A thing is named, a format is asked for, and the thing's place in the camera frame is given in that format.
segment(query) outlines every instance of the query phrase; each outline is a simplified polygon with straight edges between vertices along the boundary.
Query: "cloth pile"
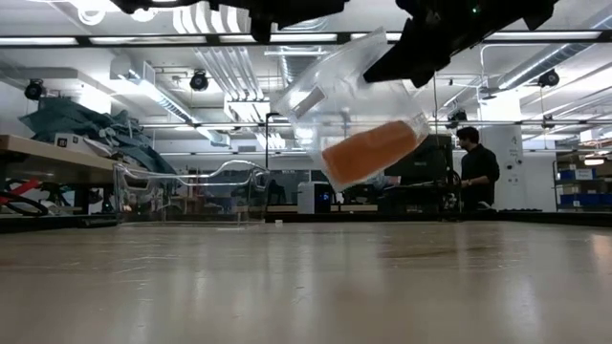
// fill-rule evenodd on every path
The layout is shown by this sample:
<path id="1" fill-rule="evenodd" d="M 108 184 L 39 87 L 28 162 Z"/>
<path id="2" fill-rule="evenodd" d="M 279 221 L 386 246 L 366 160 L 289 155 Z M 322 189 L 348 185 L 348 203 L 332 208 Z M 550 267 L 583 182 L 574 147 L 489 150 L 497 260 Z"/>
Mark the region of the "cloth pile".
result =
<path id="1" fill-rule="evenodd" d="M 72 133 L 111 146 L 151 172 L 176 174 L 150 145 L 137 119 L 127 111 L 99 114 L 68 98 L 45 98 L 41 109 L 19 119 L 34 131 L 33 140 L 53 143 L 55 134 Z"/>

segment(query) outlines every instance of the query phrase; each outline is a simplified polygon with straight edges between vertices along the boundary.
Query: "workbench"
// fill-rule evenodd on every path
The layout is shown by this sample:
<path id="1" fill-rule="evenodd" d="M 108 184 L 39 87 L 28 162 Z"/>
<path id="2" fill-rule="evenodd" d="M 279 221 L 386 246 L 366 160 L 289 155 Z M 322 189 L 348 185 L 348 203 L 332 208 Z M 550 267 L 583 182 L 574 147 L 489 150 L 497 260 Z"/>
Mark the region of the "workbench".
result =
<path id="1" fill-rule="evenodd" d="M 612 342 L 587 226 L 61 229 L 2 237 L 0 280 L 3 343 Z"/>
<path id="2" fill-rule="evenodd" d="M 45 142 L 0 136 L 0 189 L 4 190 L 7 178 L 69 184 L 75 190 L 78 215 L 89 213 L 89 189 L 112 190 L 115 163 Z"/>

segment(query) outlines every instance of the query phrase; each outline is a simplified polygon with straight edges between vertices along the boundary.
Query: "cable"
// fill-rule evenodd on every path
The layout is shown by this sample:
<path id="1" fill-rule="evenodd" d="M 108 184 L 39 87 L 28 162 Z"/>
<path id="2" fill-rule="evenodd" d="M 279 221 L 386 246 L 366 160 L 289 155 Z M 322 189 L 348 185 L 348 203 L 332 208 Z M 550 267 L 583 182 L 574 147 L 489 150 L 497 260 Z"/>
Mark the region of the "cable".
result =
<path id="1" fill-rule="evenodd" d="M 5 199 L 9 199 L 9 201 L 5 204 L 2 204 L 3 206 L 7 207 L 8 209 L 16 212 L 17 214 L 21 214 L 23 216 L 33 216 L 33 217 L 41 217 L 41 216 L 47 216 L 49 215 L 49 209 L 30 199 L 27 199 L 25 197 L 21 197 L 18 195 L 14 195 L 11 194 L 10 192 L 5 192 L 5 191 L 0 191 L 0 197 L 5 198 Z M 17 203 L 24 203 L 24 204 L 28 204 L 31 205 L 32 207 L 36 208 L 38 210 L 38 212 L 31 212 L 31 211 L 27 211 L 24 209 L 19 208 L 18 206 L 14 206 L 11 203 L 12 202 L 17 202 Z"/>

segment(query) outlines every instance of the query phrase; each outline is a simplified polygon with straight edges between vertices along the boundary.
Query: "metal pole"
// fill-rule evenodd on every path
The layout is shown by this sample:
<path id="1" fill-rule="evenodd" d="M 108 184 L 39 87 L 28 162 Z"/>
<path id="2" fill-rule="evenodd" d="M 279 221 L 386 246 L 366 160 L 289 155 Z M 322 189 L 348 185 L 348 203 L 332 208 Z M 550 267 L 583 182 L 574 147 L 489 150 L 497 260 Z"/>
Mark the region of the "metal pole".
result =
<path id="1" fill-rule="evenodd" d="M 269 148 L 268 148 L 268 132 L 269 132 L 269 128 L 270 128 L 270 117 L 274 117 L 274 116 L 280 116 L 280 114 L 278 114 L 278 113 L 269 113 L 269 114 L 266 114 L 266 123 L 265 123 L 265 126 L 266 126 L 266 166 L 265 167 L 266 167 L 266 169 L 268 169 L 268 151 L 269 151 Z"/>

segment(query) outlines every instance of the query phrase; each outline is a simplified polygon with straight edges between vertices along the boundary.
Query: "plastic bag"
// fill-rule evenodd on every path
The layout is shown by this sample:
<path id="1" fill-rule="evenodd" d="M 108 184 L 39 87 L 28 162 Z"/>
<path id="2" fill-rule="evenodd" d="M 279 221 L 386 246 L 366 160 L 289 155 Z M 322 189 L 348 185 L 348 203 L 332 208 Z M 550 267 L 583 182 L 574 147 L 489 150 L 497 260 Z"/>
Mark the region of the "plastic bag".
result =
<path id="1" fill-rule="evenodd" d="M 426 116 L 400 80 L 363 73 L 388 50 L 378 29 L 326 55 L 272 104 L 337 192 L 381 173 L 428 134 Z"/>

